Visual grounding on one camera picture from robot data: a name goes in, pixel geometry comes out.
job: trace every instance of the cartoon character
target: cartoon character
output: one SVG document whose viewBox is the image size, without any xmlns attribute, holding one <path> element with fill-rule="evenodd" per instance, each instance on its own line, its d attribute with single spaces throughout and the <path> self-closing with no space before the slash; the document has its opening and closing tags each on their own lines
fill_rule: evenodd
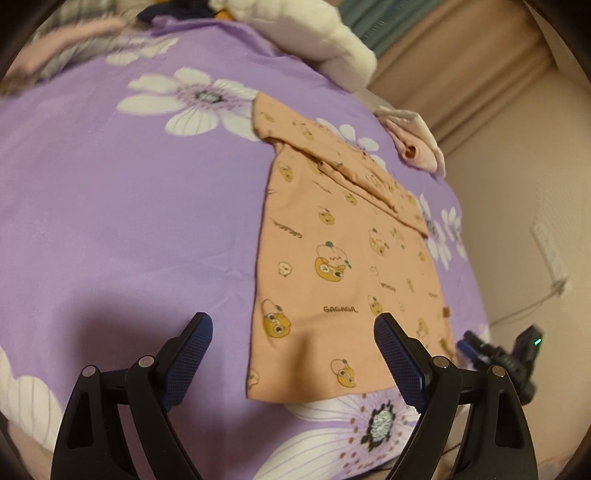
<svg viewBox="0 0 591 480">
<path fill-rule="evenodd" d="M 418 319 L 418 328 L 417 328 L 417 336 L 419 338 L 425 338 L 429 335 L 429 326 L 424 318 L 419 317 Z"/>
<path fill-rule="evenodd" d="M 292 181 L 294 179 L 294 171 L 291 169 L 289 165 L 286 165 L 282 161 L 277 162 L 277 168 L 279 168 L 279 172 L 285 179 L 285 181 Z"/>
<path fill-rule="evenodd" d="M 386 243 L 386 240 L 384 240 L 384 237 L 380 235 L 375 228 L 372 228 L 369 231 L 369 246 L 380 257 L 383 257 L 386 253 L 386 249 L 390 248 Z"/>
<path fill-rule="evenodd" d="M 279 275 L 286 277 L 291 273 L 291 265 L 287 262 L 279 262 Z"/>
<path fill-rule="evenodd" d="M 282 338 L 290 334 L 291 322 L 284 315 L 283 309 L 266 299 L 262 303 L 262 326 L 265 333 L 272 338 Z"/>
<path fill-rule="evenodd" d="M 332 360 L 330 363 L 332 373 L 336 375 L 337 381 L 347 388 L 353 388 L 355 383 L 355 372 L 347 363 L 347 360 Z"/>
<path fill-rule="evenodd" d="M 318 207 L 318 218 L 325 225 L 334 225 L 335 217 L 330 211 L 324 207 Z"/>
<path fill-rule="evenodd" d="M 384 307 L 382 307 L 382 304 L 378 302 L 378 299 L 376 297 L 368 295 L 368 304 L 371 313 L 373 313 L 376 317 L 384 312 Z"/>
<path fill-rule="evenodd" d="M 345 198 L 351 205 L 357 205 L 357 199 L 352 193 L 345 193 Z"/>
<path fill-rule="evenodd" d="M 258 372 L 256 370 L 250 369 L 248 371 L 248 378 L 246 379 L 246 388 L 250 390 L 254 385 L 258 383 L 258 381 Z"/>
<path fill-rule="evenodd" d="M 308 150 L 307 148 L 305 148 L 304 153 L 307 153 L 308 155 L 312 155 L 312 152 L 310 150 Z M 306 157 L 306 161 L 308 162 L 308 165 L 310 166 L 310 168 L 312 169 L 312 171 L 314 173 L 316 173 L 317 175 L 322 175 L 322 172 L 320 171 L 320 166 L 312 159 Z"/>
<path fill-rule="evenodd" d="M 316 247 L 317 258 L 314 268 L 320 278 L 328 281 L 341 281 L 345 275 L 345 269 L 351 268 L 347 255 L 340 248 L 336 248 L 332 242 Z"/>
<path fill-rule="evenodd" d="M 298 122 L 298 120 L 296 120 L 295 122 L 292 122 L 291 124 L 300 131 L 300 133 L 304 136 L 304 138 L 306 140 L 310 140 L 310 141 L 314 140 L 314 135 L 312 135 L 312 132 L 308 129 L 306 124 L 303 124 L 302 122 Z"/>
</svg>

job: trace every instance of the blue gripper pad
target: blue gripper pad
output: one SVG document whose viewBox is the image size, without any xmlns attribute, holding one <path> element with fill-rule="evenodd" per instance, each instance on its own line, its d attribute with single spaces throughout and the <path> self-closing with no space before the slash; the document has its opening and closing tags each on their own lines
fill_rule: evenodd
<svg viewBox="0 0 591 480">
<path fill-rule="evenodd" d="M 170 339 L 160 350 L 157 375 L 161 378 L 160 404 L 164 411 L 183 401 L 212 337 L 211 317 L 198 313 L 179 337 Z"/>
<path fill-rule="evenodd" d="M 374 339 L 404 401 L 417 412 L 424 413 L 428 405 L 426 389 L 430 368 L 427 365 L 420 367 L 411 353 L 410 339 L 389 313 L 375 319 Z"/>
</svg>

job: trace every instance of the cartoon print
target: cartoon print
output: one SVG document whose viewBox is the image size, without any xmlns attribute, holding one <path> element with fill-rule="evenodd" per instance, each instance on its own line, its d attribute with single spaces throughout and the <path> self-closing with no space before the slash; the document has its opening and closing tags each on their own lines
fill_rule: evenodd
<svg viewBox="0 0 591 480">
<path fill-rule="evenodd" d="M 357 205 L 357 199 L 352 193 L 345 193 L 345 198 L 351 205 Z"/>
<path fill-rule="evenodd" d="M 289 165 L 286 165 L 282 161 L 277 162 L 277 168 L 279 168 L 279 172 L 281 176 L 285 179 L 285 181 L 292 181 L 294 179 L 294 171 L 291 169 Z"/>
<path fill-rule="evenodd" d="M 376 297 L 368 295 L 368 304 L 371 313 L 373 313 L 376 317 L 384 312 L 384 307 L 382 307 L 382 304 L 378 302 L 378 299 Z"/>
<path fill-rule="evenodd" d="M 336 248 L 332 242 L 319 245 L 316 248 L 316 254 L 314 268 L 320 278 L 328 281 L 341 281 L 345 274 L 345 268 L 351 268 L 345 252 Z"/>
<path fill-rule="evenodd" d="M 330 193 L 332 194 L 332 192 L 329 189 L 325 189 L 320 183 L 318 183 L 317 181 L 312 180 L 313 183 L 316 183 L 321 189 L 323 189 L 326 193 Z"/>
<path fill-rule="evenodd" d="M 386 249 L 390 248 L 386 243 L 386 240 L 384 240 L 384 237 L 380 235 L 375 228 L 372 228 L 369 231 L 369 246 L 380 257 L 383 257 L 386 253 Z"/>
<path fill-rule="evenodd" d="M 272 338 L 282 338 L 290 334 L 291 322 L 284 315 L 283 309 L 266 299 L 262 303 L 262 326 L 265 333 Z"/>
<path fill-rule="evenodd" d="M 419 317 L 417 336 L 421 339 L 425 338 L 427 335 L 429 335 L 429 326 L 423 317 Z"/>
<path fill-rule="evenodd" d="M 355 387 L 355 372 L 349 366 L 347 360 L 332 360 L 330 369 L 336 375 L 336 379 L 341 385 L 347 388 Z"/>
<path fill-rule="evenodd" d="M 291 265 L 287 262 L 279 262 L 279 275 L 286 277 L 291 273 Z"/>
<path fill-rule="evenodd" d="M 325 225 L 334 225 L 335 217 L 330 211 L 324 207 L 318 207 L 318 218 Z"/>
<path fill-rule="evenodd" d="M 250 390 L 254 385 L 256 385 L 259 381 L 258 372 L 256 370 L 250 369 L 248 371 L 248 378 L 246 379 L 246 387 Z"/>
<path fill-rule="evenodd" d="M 263 117 L 265 120 L 267 120 L 268 122 L 271 122 L 272 124 L 274 124 L 274 123 L 275 123 L 275 119 L 274 119 L 274 118 L 273 118 L 271 115 L 269 115 L 267 112 L 261 112 L 261 116 L 262 116 L 262 117 Z"/>
<path fill-rule="evenodd" d="M 445 338 L 439 337 L 439 345 L 441 346 L 441 348 L 443 348 L 443 351 L 445 352 L 447 357 L 453 359 L 454 355 L 452 349 L 449 348 L 449 345 L 447 344 L 447 340 L 445 340 Z"/>
<path fill-rule="evenodd" d="M 404 235 L 396 227 L 392 227 L 392 229 L 390 230 L 390 235 L 392 235 L 399 242 L 404 242 Z"/>
<path fill-rule="evenodd" d="M 298 122 L 297 120 L 295 122 L 292 122 L 291 124 L 300 131 L 300 133 L 304 136 L 306 140 L 314 140 L 314 135 L 312 135 L 312 132 L 308 129 L 306 124 Z"/>
<path fill-rule="evenodd" d="M 314 122 L 314 124 L 315 124 L 316 127 L 324 130 L 325 132 L 328 132 L 330 134 L 333 133 L 333 131 L 330 128 L 328 128 L 326 125 L 321 124 L 320 122 Z"/>
<path fill-rule="evenodd" d="M 304 149 L 304 153 L 307 153 L 308 155 L 312 155 L 312 152 L 310 150 L 308 150 L 307 148 Z M 317 175 L 322 175 L 322 172 L 320 171 L 320 166 L 314 160 L 306 157 L 306 162 L 310 166 L 310 168 L 312 169 L 312 171 L 314 173 L 316 173 Z"/>
<path fill-rule="evenodd" d="M 378 190 L 384 189 L 383 182 L 379 178 L 377 178 L 373 173 L 366 175 L 365 178 L 368 179 Z"/>
</svg>

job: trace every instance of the beige curtain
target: beige curtain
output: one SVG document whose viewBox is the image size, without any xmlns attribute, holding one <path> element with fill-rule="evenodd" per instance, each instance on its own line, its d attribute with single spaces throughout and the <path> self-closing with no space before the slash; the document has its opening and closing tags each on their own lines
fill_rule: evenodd
<svg viewBox="0 0 591 480">
<path fill-rule="evenodd" d="M 379 59 L 369 90 L 419 112 L 448 154 L 553 65 L 521 0 L 447 0 Z"/>
</svg>

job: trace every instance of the folded clothing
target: folded clothing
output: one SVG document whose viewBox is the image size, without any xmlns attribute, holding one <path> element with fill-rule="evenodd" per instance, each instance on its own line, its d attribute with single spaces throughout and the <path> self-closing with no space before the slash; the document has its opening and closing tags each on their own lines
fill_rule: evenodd
<svg viewBox="0 0 591 480">
<path fill-rule="evenodd" d="M 177 20 L 195 18 L 213 18 L 214 12 L 209 8 L 207 0 L 172 0 L 150 5 L 138 14 L 138 20 L 152 23 L 154 17 L 170 15 Z"/>
<path fill-rule="evenodd" d="M 91 20 L 78 25 L 65 25 L 27 44 L 17 55 L 7 72 L 7 77 L 17 74 L 30 77 L 39 72 L 54 56 L 78 42 L 92 37 L 117 35 L 125 28 L 119 17 Z"/>
<path fill-rule="evenodd" d="M 51 30 L 64 25 L 114 15 L 115 7 L 115 0 L 66 0 L 42 23 L 31 40 L 37 40 Z"/>
<path fill-rule="evenodd" d="M 392 387 L 374 341 L 382 312 L 432 355 L 453 358 L 416 198 L 367 153 L 263 93 L 252 119 L 277 156 L 256 261 L 248 397 L 302 403 Z"/>
<path fill-rule="evenodd" d="M 394 145 L 396 145 L 396 150 L 408 165 L 436 174 L 437 160 L 435 159 L 435 153 L 422 139 L 400 128 L 391 120 L 386 120 L 384 127 L 392 138 Z"/>
<path fill-rule="evenodd" d="M 114 35 L 111 37 L 94 37 L 73 45 L 60 54 L 53 57 L 39 74 L 40 80 L 49 80 L 60 73 L 67 66 L 81 63 L 93 59 L 98 55 L 105 55 L 111 52 L 119 52 L 117 55 L 117 64 L 127 64 L 126 58 L 122 58 L 122 52 L 125 52 L 127 58 L 135 59 L 139 55 L 137 51 L 143 46 L 162 45 L 163 40 L 142 38 L 142 37 L 123 37 Z M 108 57 L 108 63 L 114 64 L 114 60 Z"/>
<path fill-rule="evenodd" d="M 210 0 L 254 27 L 281 50 L 316 63 L 316 69 L 348 92 L 366 86 L 378 61 L 324 0 Z"/>
<path fill-rule="evenodd" d="M 137 15 L 154 3 L 154 0 L 117 0 L 115 12 L 134 24 L 137 23 Z"/>
<path fill-rule="evenodd" d="M 380 105 L 376 108 L 374 114 L 378 117 L 379 122 L 384 126 L 388 133 L 391 134 L 391 137 L 397 137 L 405 145 L 414 144 L 417 148 L 417 151 L 420 153 L 420 158 L 415 156 L 415 164 L 413 164 L 407 161 L 408 159 L 403 155 L 403 152 L 398 148 L 397 144 L 398 152 L 407 163 L 415 168 L 421 168 L 418 166 L 421 164 L 424 167 L 421 168 L 422 170 L 433 173 L 437 178 L 445 178 L 445 158 L 443 152 L 437 145 L 437 140 L 435 140 L 435 137 L 429 130 L 425 120 L 423 120 L 417 112 L 397 110 Z M 431 150 L 435 157 L 436 167 L 434 171 L 432 171 L 433 162 L 430 160 L 431 155 L 429 154 L 429 158 L 427 158 L 425 146 Z"/>
</svg>

